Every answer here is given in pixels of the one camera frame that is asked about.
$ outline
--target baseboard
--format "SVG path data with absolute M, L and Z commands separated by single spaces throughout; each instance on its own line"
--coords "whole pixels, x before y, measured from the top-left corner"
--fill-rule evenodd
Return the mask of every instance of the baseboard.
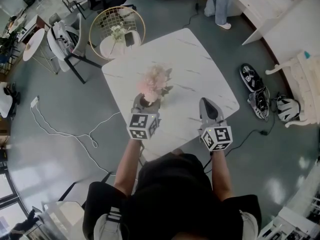
M 257 28 L 255 27 L 255 25 L 250 21 L 250 19 L 249 19 L 244 13 L 242 13 L 240 16 L 241 16 L 241 17 L 244 19 L 244 21 L 252 28 L 253 31 L 257 30 Z M 279 63 L 277 57 L 275 56 L 274 52 L 272 51 L 272 49 L 271 49 L 270 46 L 268 45 L 267 41 L 266 41 L 263 37 L 260 39 L 260 41 L 262 42 L 263 46 L 265 47 L 266 51 L 268 52 L 269 56 L 271 57 L 274 65 L 279 65 L 280 63 Z M 281 76 L 281 78 L 282 78 L 284 87 L 285 87 L 286 92 L 287 92 L 287 96 L 288 96 L 289 98 L 292 98 L 292 99 L 293 99 L 293 98 L 294 98 L 294 95 L 293 95 L 293 93 L 292 93 L 292 91 L 291 91 L 291 88 L 290 88 L 290 85 L 289 85 L 289 83 L 288 83 L 288 81 L 287 81 L 287 78 L 286 78 L 286 76 L 285 76 L 285 73 L 284 73 L 282 70 L 279 70 L 277 73 L 279 73 L 280 76 Z

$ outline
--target window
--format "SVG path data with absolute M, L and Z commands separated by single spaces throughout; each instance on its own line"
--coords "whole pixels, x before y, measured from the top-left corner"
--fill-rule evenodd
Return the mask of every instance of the window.
M 28 212 L 11 181 L 7 167 L 0 169 L 0 237 L 23 222 Z

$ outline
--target smartphone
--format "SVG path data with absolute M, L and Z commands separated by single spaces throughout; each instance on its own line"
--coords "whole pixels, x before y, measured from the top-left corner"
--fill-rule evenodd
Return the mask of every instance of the smartphone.
M 126 33 L 124 35 L 124 39 L 125 39 L 126 47 L 129 47 L 135 44 L 134 35 L 132 34 L 132 32 Z

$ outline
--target white round table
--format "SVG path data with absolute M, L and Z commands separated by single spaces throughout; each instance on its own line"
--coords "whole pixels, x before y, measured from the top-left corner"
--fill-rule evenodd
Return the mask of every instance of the white round table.
M 48 60 L 51 60 L 51 58 L 48 58 L 45 56 L 45 51 L 43 51 L 43 49 L 41 48 L 41 42 L 43 41 L 44 37 L 45 37 L 46 31 L 44 28 L 39 29 L 37 32 L 34 33 L 34 35 L 30 38 L 28 44 L 26 45 L 26 49 L 23 52 L 23 60 L 25 62 L 27 62 L 28 60 L 30 60 L 31 58 L 35 59 L 39 64 L 41 64 L 43 67 L 45 67 L 47 70 L 49 70 L 51 73 L 54 73 L 55 75 L 57 74 L 54 70 L 54 68 L 52 67 L 52 65 L 50 64 L 50 62 Z M 43 65 L 39 60 L 37 60 L 35 58 L 35 56 L 37 56 L 35 53 L 37 52 L 37 50 L 40 48 L 40 51 L 42 53 L 42 56 L 39 56 L 41 58 L 44 58 L 46 60 L 46 62 L 48 63 L 48 65 L 50 66 L 50 68 L 52 69 L 52 71 L 46 67 L 45 65 Z
M 120 56 L 123 56 L 129 53 L 131 50 L 137 48 L 141 44 L 139 33 L 135 30 L 129 30 L 127 33 L 132 33 L 134 44 L 127 47 L 126 42 L 119 41 L 115 42 L 111 35 L 106 37 L 100 43 L 100 52 L 103 57 L 106 59 L 116 59 Z

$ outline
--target blue jeans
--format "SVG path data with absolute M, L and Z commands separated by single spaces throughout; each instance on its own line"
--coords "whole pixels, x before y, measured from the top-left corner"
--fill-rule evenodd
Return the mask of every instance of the blue jeans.
M 215 23 L 224 25 L 227 23 L 228 8 L 232 0 L 207 0 L 204 15 L 209 17 L 215 15 Z

